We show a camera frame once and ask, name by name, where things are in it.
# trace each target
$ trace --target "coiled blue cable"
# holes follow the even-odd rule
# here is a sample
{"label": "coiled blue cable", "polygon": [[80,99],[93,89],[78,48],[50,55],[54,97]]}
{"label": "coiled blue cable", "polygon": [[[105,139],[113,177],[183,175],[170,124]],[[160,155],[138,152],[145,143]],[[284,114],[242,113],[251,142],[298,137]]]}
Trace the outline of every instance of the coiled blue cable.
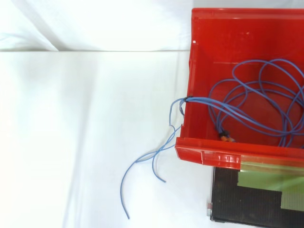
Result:
{"label": "coiled blue cable", "polygon": [[[225,121],[225,119],[230,116],[233,119],[241,122],[243,125],[245,125],[246,127],[248,127],[249,129],[252,129],[256,132],[259,132],[261,134],[267,135],[267,136],[273,136],[273,137],[280,137],[280,142],[278,144],[278,146],[282,146],[282,147],[288,147],[290,146],[290,144],[292,143],[292,140],[294,138],[294,136],[296,135],[301,135],[303,136],[303,128],[304,128],[304,111],[301,115],[300,120],[293,125],[291,119],[289,118],[289,114],[290,114],[290,110],[292,109],[293,105],[295,103],[297,103],[298,105],[300,105],[302,107],[302,109],[304,110],[304,85],[300,86],[299,83],[297,82],[297,80],[289,73],[287,72],[285,69],[283,69],[282,67],[280,67],[279,65],[275,64],[274,62],[285,62],[288,63],[290,65],[292,65],[300,74],[301,76],[304,78],[304,74],[303,72],[292,62],[286,60],[286,59],[273,59],[270,61],[265,61],[265,60],[260,60],[260,59],[253,59],[253,60],[247,60],[244,62],[241,62],[237,65],[235,65],[235,67],[232,69],[232,77],[231,79],[224,79],[221,80],[219,82],[217,82],[210,90],[209,92],[209,96],[208,97],[186,97],[186,98],[180,98],[177,99],[176,101],[174,101],[171,106],[170,106],[170,112],[169,112],[169,126],[173,129],[173,133],[169,136],[168,140],[166,141],[166,143],[161,146],[157,151],[153,151],[147,154],[144,154],[142,156],[140,156],[138,159],[136,159],[130,166],[129,168],[126,170],[126,172],[123,175],[122,181],[121,181],[121,185],[120,185],[120,198],[121,198],[121,204],[123,206],[123,209],[128,217],[128,219],[130,219],[129,214],[125,208],[124,205],[124,201],[123,201],[123,181],[128,173],[128,171],[130,170],[130,168],[136,164],[136,163],[140,163],[143,161],[147,161],[152,159],[152,171],[154,173],[154,175],[161,181],[166,182],[165,180],[163,180],[162,178],[160,178],[154,168],[154,161],[155,161],[155,157],[162,151],[170,149],[172,147],[174,147],[174,145],[171,145],[169,147],[166,147],[174,138],[176,132],[181,128],[181,126],[179,126],[178,128],[175,128],[172,124],[171,124],[171,113],[172,113],[172,108],[174,106],[174,104],[176,104],[177,102],[179,102],[179,110],[180,113],[182,115],[184,115],[184,111],[182,108],[182,105],[184,104],[184,102],[196,102],[196,103],[200,103],[200,104],[204,104],[208,106],[208,110],[209,110],[209,115],[210,118],[212,120],[212,122],[214,123],[218,133],[223,132],[225,129],[223,127],[223,122]],[[235,75],[235,70],[243,64],[247,64],[247,63],[263,63],[263,66],[261,67],[260,71],[259,71],[259,75],[258,75],[258,80],[257,81],[251,81],[251,82],[242,82],[241,80],[239,80],[236,75]],[[267,65],[271,65],[273,67],[276,67],[277,69],[281,70],[282,72],[284,72],[289,78],[292,79],[292,81],[295,83],[295,85],[297,86],[297,88],[299,89],[298,92],[294,92],[291,89],[278,84],[278,83],[274,83],[274,82],[269,82],[269,81],[264,81],[262,80],[262,72],[265,69],[265,67]],[[225,82],[237,82],[239,83],[239,85],[237,85],[236,87],[234,87],[224,98],[224,100],[218,101],[215,99],[212,99],[212,92],[214,91],[214,89],[221,83],[225,83]],[[254,85],[254,84],[258,84],[259,88],[252,88],[250,87],[250,85]],[[273,86],[277,86],[283,90],[286,90],[289,94],[283,93],[281,91],[277,91],[274,89],[264,89],[263,85],[265,84],[269,84],[269,85],[273,85]],[[230,98],[231,94],[233,94],[233,92],[235,92],[237,89],[239,88],[244,88],[244,92],[241,92],[233,97]],[[247,98],[248,98],[248,94],[249,93],[256,93],[258,95],[260,95],[261,97],[265,98],[281,115],[282,117],[282,130],[277,130],[271,127],[268,127],[262,123],[259,123],[258,121],[256,121],[254,118],[252,118],[249,114],[246,114],[244,111],[242,111],[240,109],[240,107],[246,102]],[[291,100],[291,103],[287,109],[286,112],[284,112],[279,104],[277,104],[277,102],[275,102],[273,99],[271,99],[267,93],[273,93],[273,94],[277,94],[277,95],[281,95],[283,97],[289,98]],[[235,99],[237,99],[238,97],[244,97],[243,100],[236,106],[230,105],[230,103],[232,101],[234,101]]]}

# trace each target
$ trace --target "white backdrop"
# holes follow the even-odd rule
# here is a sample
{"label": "white backdrop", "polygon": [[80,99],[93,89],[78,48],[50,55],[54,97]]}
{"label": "white backdrop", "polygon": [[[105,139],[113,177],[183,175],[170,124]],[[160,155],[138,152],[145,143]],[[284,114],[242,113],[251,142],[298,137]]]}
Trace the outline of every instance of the white backdrop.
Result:
{"label": "white backdrop", "polygon": [[[188,51],[0,53],[1,228],[237,228],[211,222],[212,167],[163,151]],[[173,110],[174,124],[182,122]]]}
{"label": "white backdrop", "polygon": [[189,50],[194,7],[301,8],[302,0],[2,0],[2,50]]}

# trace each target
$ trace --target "red plastic bin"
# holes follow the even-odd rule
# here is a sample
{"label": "red plastic bin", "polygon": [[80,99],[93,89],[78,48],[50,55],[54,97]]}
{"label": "red plastic bin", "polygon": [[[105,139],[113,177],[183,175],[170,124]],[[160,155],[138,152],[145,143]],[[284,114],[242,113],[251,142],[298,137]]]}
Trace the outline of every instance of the red plastic bin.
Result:
{"label": "red plastic bin", "polygon": [[[187,96],[207,97],[212,86],[232,78],[232,68],[249,59],[285,58],[304,71],[303,9],[193,9],[190,76]],[[304,79],[291,66],[279,63],[303,85]],[[257,80],[262,64],[245,64],[236,70],[240,80]],[[294,82],[274,67],[266,67],[263,79],[281,83],[296,91]],[[223,100],[234,82],[216,88],[212,98]],[[272,95],[287,108],[290,100]],[[242,110],[265,125],[282,129],[280,114],[263,98],[251,93]],[[302,109],[295,106],[291,120],[296,122]],[[180,159],[240,169],[241,161],[304,167],[304,137],[297,136],[289,148],[277,147],[278,138],[268,137],[227,118],[224,127],[237,143],[222,142],[208,113],[208,107],[187,103],[184,124],[175,149]]]}

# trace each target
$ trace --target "black case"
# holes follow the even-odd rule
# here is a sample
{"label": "black case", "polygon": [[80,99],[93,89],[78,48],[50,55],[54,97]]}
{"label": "black case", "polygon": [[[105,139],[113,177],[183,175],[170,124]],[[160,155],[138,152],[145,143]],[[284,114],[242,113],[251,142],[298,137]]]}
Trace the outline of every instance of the black case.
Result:
{"label": "black case", "polygon": [[211,220],[269,228],[304,228],[304,212],[281,209],[281,192],[240,187],[237,181],[237,170],[214,168]]}

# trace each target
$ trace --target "white table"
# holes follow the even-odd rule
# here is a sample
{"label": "white table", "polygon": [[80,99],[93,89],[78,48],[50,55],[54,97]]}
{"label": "white table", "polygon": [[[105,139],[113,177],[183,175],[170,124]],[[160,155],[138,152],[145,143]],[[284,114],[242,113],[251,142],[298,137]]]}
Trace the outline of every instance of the white table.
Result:
{"label": "white table", "polygon": [[[212,167],[172,148],[121,178],[170,135],[188,51],[0,53],[0,227],[237,228],[211,222]],[[182,117],[173,111],[175,124]]]}

